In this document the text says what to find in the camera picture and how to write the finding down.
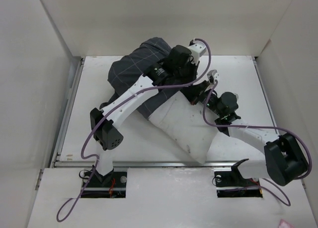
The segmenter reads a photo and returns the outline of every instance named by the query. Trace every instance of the white table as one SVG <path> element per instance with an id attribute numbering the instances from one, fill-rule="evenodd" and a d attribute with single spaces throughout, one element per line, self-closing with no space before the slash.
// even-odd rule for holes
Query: white table
<path id="1" fill-rule="evenodd" d="M 113 88 L 107 81 L 108 71 L 111 64 L 120 58 L 86 57 L 59 164 L 82 161 L 80 150 L 90 132 L 89 112 L 112 96 Z M 203 72 L 207 61 L 207 56 L 201 57 L 199 73 Z M 237 114 L 250 124 L 273 125 L 251 56 L 213 56 L 211 68 L 217 69 L 221 76 L 216 89 L 219 94 L 231 91 L 239 95 Z M 193 161 L 175 141 L 145 120 L 137 111 L 127 118 L 119 130 L 124 141 L 116 148 L 114 162 Z M 100 148 L 92 139 L 85 154 L 99 152 Z M 208 152 L 207 162 L 238 161 L 247 157 L 264 159 L 263 154 L 251 146 L 218 133 L 213 140 L 212 149 Z"/>
<path id="2" fill-rule="evenodd" d="M 284 187 L 291 207 L 266 191 L 264 198 L 217 198 L 211 168 L 130 168 L 126 198 L 81 198 L 59 224 L 58 209 L 79 193 L 79 171 L 45 169 L 28 228 L 277 228 L 280 219 L 297 228 L 317 227 L 299 181 Z"/>

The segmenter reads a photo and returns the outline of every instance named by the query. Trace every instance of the pink object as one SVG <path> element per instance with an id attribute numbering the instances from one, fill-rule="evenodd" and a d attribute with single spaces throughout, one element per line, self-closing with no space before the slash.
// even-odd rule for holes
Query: pink object
<path id="1" fill-rule="evenodd" d="M 278 228 L 295 228 L 295 227 L 289 224 L 287 221 L 281 219 Z"/>

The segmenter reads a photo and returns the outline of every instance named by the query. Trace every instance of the wall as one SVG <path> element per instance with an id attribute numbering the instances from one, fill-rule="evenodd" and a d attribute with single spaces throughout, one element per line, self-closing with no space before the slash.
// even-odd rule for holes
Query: wall
<path id="1" fill-rule="evenodd" d="M 214 55 L 258 56 L 291 0 L 42 0 L 75 56 L 125 55 L 148 38 L 207 40 Z"/>
<path id="2" fill-rule="evenodd" d="M 0 226 L 22 228 L 71 66 L 40 0 L 0 0 L 0 62 Z"/>
<path id="3" fill-rule="evenodd" d="M 318 0 L 293 0 L 257 59 L 277 124 L 311 149 L 314 169 L 305 179 L 318 221 Z"/>

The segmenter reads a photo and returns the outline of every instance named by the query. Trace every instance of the cable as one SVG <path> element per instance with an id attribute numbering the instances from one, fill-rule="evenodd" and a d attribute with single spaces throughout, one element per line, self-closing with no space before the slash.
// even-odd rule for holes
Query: cable
<path id="1" fill-rule="evenodd" d="M 246 125 L 216 125 L 216 124 L 212 124 L 210 123 L 207 118 L 206 118 L 206 115 L 205 115 L 205 112 L 206 112 L 206 108 L 207 108 L 207 104 L 208 104 L 208 101 L 212 95 L 212 92 L 214 91 L 214 89 L 216 88 L 216 86 L 218 85 L 218 81 L 215 80 L 215 83 L 213 85 L 213 87 L 211 88 L 207 98 L 205 99 L 204 101 L 204 106 L 203 106 L 203 120 L 205 121 L 206 124 L 210 125 L 210 126 L 213 126 L 213 127 L 217 127 L 217 128 L 229 128 L 229 127 L 235 127 L 235 128 L 246 128 Z M 309 152 L 309 149 L 307 148 L 307 146 L 305 145 L 304 141 L 302 141 L 302 139 L 296 135 L 294 132 L 288 130 L 288 129 L 285 129 L 285 128 L 282 128 L 282 127 L 276 127 L 276 126 L 256 126 L 256 125 L 248 125 L 249 128 L 251 129 L 274 129 L 274 130 L 280 130 L 280 131 L 284 131 L 286 133 L 289 133 L 291 134 L 292 136 L 294 136 L 298 141 L 299 143 L 303 146 L 306 154 L 307 154 L 307 158 L 308 158 L 308 170 L 305 174 L 297 177 L 296 179 L 302 179 L 302 178 L 305 178 L 307 177 L 310 172 L 312 171 L 312 168 L 313 168 L 313 162 L 312 162 L 312 157 L 310 155 L 310 152 Z"/>
<path id="2" fill-rule="evenodd" d="M 266 179 L 266 178 L 262 178 L 263 180 L 265 180 L 266 182 L 269 182 L 270 184 L 272 184 L 274 187 L 276 187 L 286 198 L 287 202 L 283 201 L 281 198 L 279 198 L 275 193 L 273 193 L 271 190 L 269 190 L 266 187 L 260 186 L 260 185 L 255 185 L 255 186 L 248 186 L 248 187 L 242 187 L 242 188 L 236 188 L 236 189 L 229 189 L 227 191 L 229 192 L 235 192 L 235 191 L 242 191 L 242 190 L 247 190 L 248 188 L 261 188 L 264 189 L 266 191 L 268 191 L 270 194 L 272 194 L 278 201 L 280 201 L 281 203 L 283 203 L 285 206 L 290 207 L 291 206 L 291 202 L 288 198 L 288 196 L 286 195 L 286 193 L 279 187 L 277 186 L 275 183 L 273 183 L 272 181 Z"/>
<path id="3" fill-rule="evenodd" d="M 211 54 L 211 49 L 208 45 L 208 43 L 201 39 L 201 38 L 195 38 L 195 41 L 200 41 L 202 43 L 205 44 L 207 50 L 208 50 L 208 53 L 209 53 L 209 61 L 208 61 L 208 65 L 207 65 L 207 68 L 204 70 L 204 72 L 197 78 L 195 79 L 194 81 L 192 82 L 189 82 L 189 83 L 186 83 L 186 84 L 180 84 L 180 85 L 162 85 L 162 86 L 155 86 L 155 87 L 149 87 L 149 88 L 145 88 L 145 89 L 142 89 L 140 91 L 138 91 L 136 94 L 128 97 L 126 100 L 122 101 L 121 103 L 119 103 L 117 106 L 115 106 L 113 109 L 111 109 L 97 124 L 96 126 L 92 129 L 92 131 L 89 133 L 87 139 L 85 140 L 84 144 L 83 144 L 83 147 L 80 151 L 80 156 L 82 159 L 89 159 L 91 157 L 95 157 L 96 158 L 96 162 L 95 162 L 95 165 L 92 169 L 92 173 L 90 174 L 89 178 L 87 179 L 86 183 L 84 184 L 84 186 L 82 187 L 82 189 L 80 190 L 79 192 L 79 195 L 75 198 L 75 201 L 72 205 L 72 207 L 70 208 L 69 212 L 65 215 L 64 218 L 60 219 L 59 218 L 59 214 L 61 212 L 61 210 L 63 209 L 63 207 L 69 202 L 71 201 L 73 198 L 69 198 L 61 207 L 60 209 L 58 210 L 57 214 L 56 214 L 56 220 L 57 222 L 63 222 L 67 219 L 67 217 L 69 217 L 69 215 L 71 214 L 71 212 L 73 211 L 76 203 L 79 201 L 81 195 L 83 194 L 83 191 L 85 190 L 85 188 L 87 187 L 89 181 L 91 180 L 91 178 L 93 177 L 95 171 L 96 171 L 96 168 L 97 168 L 97 165 L 98 165 L 98 162 L 99 162 L 99 155 L 94 153 L 94 154 L 91 154 L 91 155 L 88 155 L 88 156 L 85 156 L 84 155 L 84 151 L 85 151 L 85 148 L 89 142 L 89 140 L 91 139 L 91 137 L 94 135 L 94 133 L 96 132 L 96 130 L 99 128 L 99 126 L 106 120 L 106 118 L 111 114 L 113 113 L 115 110 L 117 110 L 118 108 L 120 108 L 122 105 L 124 105 L 125 103 L 127 103 L 128 101 L 130 101 L 131 99 L 133 99 L 136 95 L 138 94 L 141 94 L 143 92 L 146 92 L 146 91 L 149 91 L 149 90 L 155 90 L 155 89 L 169 89 L 169 88 L 181 88 L 181 87 L 186 87 L 186 86 L 190 86 L 194 83 L 196 83 L 197 81 L 199 81 L 209 70 L 210 68 L 210 65 L 211 65 L 211 58 L 212 58 L 212 54 Z"/>

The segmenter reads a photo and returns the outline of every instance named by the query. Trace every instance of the metal frame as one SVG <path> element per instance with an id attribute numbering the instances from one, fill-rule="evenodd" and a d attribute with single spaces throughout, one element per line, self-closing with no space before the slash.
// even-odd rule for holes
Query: metal frame
<path id="1" fill-rule="evenodd" d="M 252 57 L 253 59 L 253 63 L 254 63 L 254 67 L 258 76 L 258 80 L 260 82 L 262 91 L 263 91 L 263 95 L 267 104 L 267 108 L 269 110 L 270 116 L 271 116 L 271 120 L 272 123 L 276 126 L 276 122 L 275 119 L 273 117 L 273 112 L 272 109 L 270 107 L 269 101 L 268 101 L 268 97 L 266 94 L 266 91 L 264 89 L 263 86 L 263 82 L 259 76 L 259 71 L 258 71 L 258 67 L 257 67 L 257 63 L 254 57 Z M 64 140 L 65 140 L 65 136 L 66 136 L 66 132 L 67 132 L 67 128 L 68 128 L 68 124 L 70 121 L 70 117 L 71 117 L 71 113 L 72 113 L 72 109 L 73 109 L 73 105 L 74 105 L 74 101 L 75 101 L 75 97 L 76 97 L 76 93 L 77 93 L 77 89 L 80 83 L 80 77 L 81 77 L 81 73 L 83 70 L 83 66 L 84 66 L 84 59 L 82 59 L 81 65 L 78 68 L 75 78 L 74 78 L 74 83 L 72 85 L 72 88 L 70 89 L 70 94 L 69 94 L 69 101 L 67 104 L 67 108 L 65 110 L 64 113 L 64 117 L 63 117 L 63 121 L 62 121 L 62 125 L 61 125 L 61 129 L 59 131 L 59 135 L 58 135 L 58 139 L 56 142 L 56 146 L 54 148 L 54 152 L 53 152 L 53 157 L 52 160 L 50 162 L 50 168 L 56 167 L 56 168 L 66 168 L 66 167 L 91 167 L 94 162 L 70 162 L 70 161 L 59 161 L 59 157 L 61 154 L 61 150 L 63 148 L 63 144 L 64 144 Z M 128 167 L 133 167 L 133 168 L 156 168 L 156 167 L 229 167 L 232 166 L 234 163 L 236 163 L 237 161 L 218 161 L 218 162 L 207 162 L 205 164 L 198 164 L 196 162 L 185 162 L 185 163 L 181 163 L 181 162 L 130 162 L 130 161 L 123 161 L 123 162 L 114 162 L 113 166 L 117 169 L 119 168 L 128 168 Z"/>

